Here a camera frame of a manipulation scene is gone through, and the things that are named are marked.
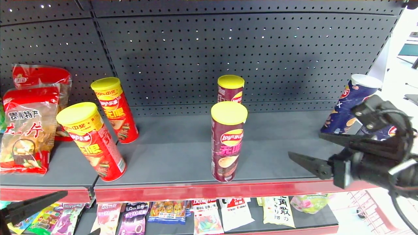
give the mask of perforated metal panel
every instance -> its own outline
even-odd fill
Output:
[[[98,17],[126,15],[226,14],[270,12],[322,12],[399,15],[402,1],[92,1]]]
[[[90,17],[75,1],[0,0],[0,25]]]
[[[244,102],[337,99],[365,74],[396,16],[335,13],[100,18],[133,106],[214,103],[242,76]]]
[[[13,87],[12,63],[65,68],[73,78],[70,103],[95,100],[93,80],[112,76],[91,19],[18,24],[0,28],[1,93]]]

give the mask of white plastic lid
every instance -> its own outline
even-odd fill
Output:
[[[360,85],[368,88],[381,88],[383,83],[379,79],[364,75],[364,74],[353,74],[351,75],[351,82],[353,85]]]

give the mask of red shelf edge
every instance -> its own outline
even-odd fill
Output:
[[[338,232],[338,225],[327,227],[311,227],[302,229],[291,229],[282,231],[268,231],[268,232],[247,232],[247,233],[233,233],[233,235],[324,235],[336,234]]]
[[[294,196],[315,193],[356,191],[375,188],[364,181],[356,181],[347,189],[333,185],[332,180],[300,180],[283,182],[254,181],[215,184],[160,184],[155,186],[95,186],[98,203],[153,202],[164,200],[208,199],[227,197]]]
[[[24,187],[24,186],[0,186],[0,200],[23,201],[59,190],[67,190],[68,195],[58,202],[64,203],[90,203],[89,191],[84,187]]]

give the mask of transparent plastic wrapper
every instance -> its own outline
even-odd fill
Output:
[[[222,199],[219,203],[225,232],[255,221],[244,198]]]
[[[3,134],[6,130],[6,116],[4,113],[4,107],[3,107],[3,100],[0,97],[0,134]]]
[[[144,235],[145,216],[148,213],[149,202],[127,203],[122,216],[119,235]]]
[[[57,224],[52,230],[52,235],[73,235],[77,225],[78,217],[82,212],[85,204],[62,204],[62,215],[59,218]]]
[[[72,80],[71,74],[65,69],[45,65],[14,64],[13,83],[16,89],[57,84],[59,85],[58,112],[67,107]],[[56,127],[55,140],[72,141],[69,134],[60,125]]]
[[[148,222],[185,225],[186,201],[154,202]]]
[[[263,197],[263,223],[295,228],[289,197]]]
[[[123,203],[97,205],[97,217],[91,232],[100,228],[100,235],[115,235]]]
[[[224,234],[216,199],[193,200],[193,235]]]
[[[331,200],[332,193],[294,196],[290,204],[298,211],[316,214]]]
[[[37,235],[50,235],[62,213],[59,203],[43,209],[28,228],[28,232]]]
[[[7,127],[1,142],[1,173],[47,172],[54,146],[58,98],[57,85],[6,92]]]

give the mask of wheel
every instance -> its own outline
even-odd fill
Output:
[[[366,215],[363,213],[363,211],[359,208],[359,209],[357,209],[357,216],[360,218],[360,219],[365,219],[366,218]]]

